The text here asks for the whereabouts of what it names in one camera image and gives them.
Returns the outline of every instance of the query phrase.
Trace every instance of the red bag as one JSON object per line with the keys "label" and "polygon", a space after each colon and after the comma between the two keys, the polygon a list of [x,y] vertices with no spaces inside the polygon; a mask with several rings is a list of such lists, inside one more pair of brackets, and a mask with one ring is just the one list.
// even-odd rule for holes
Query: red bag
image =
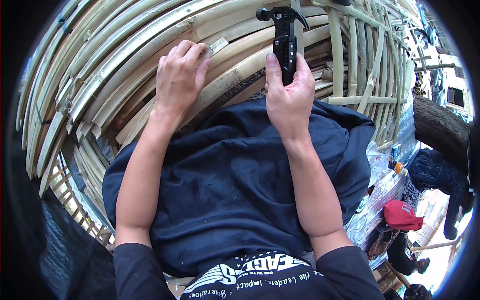
{"label": "red bag", "polygon": [[403,201],[392,200],[384,206],[384,217],[393,229],[419,230],[423,225],[423,217],[416,217],[413,208]]}

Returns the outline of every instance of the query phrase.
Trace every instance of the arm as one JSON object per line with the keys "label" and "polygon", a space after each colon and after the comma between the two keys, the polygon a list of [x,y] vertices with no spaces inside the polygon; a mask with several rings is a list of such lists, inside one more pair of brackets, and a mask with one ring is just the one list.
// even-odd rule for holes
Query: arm
{"label": "arm", "polygon": [[318,260],[331,250],[352,243],[343,229],[335,189],[308,131],[315,80],[300,54],[297,54],[297,70],[292,84],[282,85],[280,65],[273,53],[267,56],[266,78],[268,117],[287,151],[300,224],[310,237]]}
{"label": "arm", "polygon": [[156,100],[147,125],[128,162],[116,207],[116,245],[152,247],[163,159],[173,133],[205,83],[210,60],[195,67],[205,44],[184,40],[158,62]]}

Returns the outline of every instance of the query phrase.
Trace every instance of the right hand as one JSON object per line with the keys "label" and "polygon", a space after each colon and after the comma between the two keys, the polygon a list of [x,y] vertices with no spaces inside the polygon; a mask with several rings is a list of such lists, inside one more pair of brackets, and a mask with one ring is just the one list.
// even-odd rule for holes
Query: right hand
{"label": "right hand", "polygon": [[305,58],[297,53],[297,69],[293,82],[282,83],[282,70],[274,53],[266,59],[266,109],[272,125],[285,142],[310,138],[308,121],[312,112],[315,79]]}

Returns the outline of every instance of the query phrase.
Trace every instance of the bottle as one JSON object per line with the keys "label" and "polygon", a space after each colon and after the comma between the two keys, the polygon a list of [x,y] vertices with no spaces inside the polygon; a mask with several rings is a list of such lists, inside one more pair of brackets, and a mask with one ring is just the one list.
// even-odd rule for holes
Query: bottle
{"label": "bottle", "polygon": [[397,162],[391,156],[388,156],[388,167],[391,168],[395,173],[398,175],[406,176],[408,174],[408,170],[403,166],[402,163]]}

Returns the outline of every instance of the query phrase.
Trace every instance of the plastic bag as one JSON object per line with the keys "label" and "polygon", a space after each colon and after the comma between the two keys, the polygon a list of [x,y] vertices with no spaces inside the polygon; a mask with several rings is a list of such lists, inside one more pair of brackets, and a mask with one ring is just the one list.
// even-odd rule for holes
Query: plastic bag
{"label": "plastic bag", "polygon": [[377,182],[380,173],[388,169],[388,157],[377,151],[377,143],[375,141],[371,141],[368,144],[366,152],[371,171],[368,186],[372,186],[372,184]]}

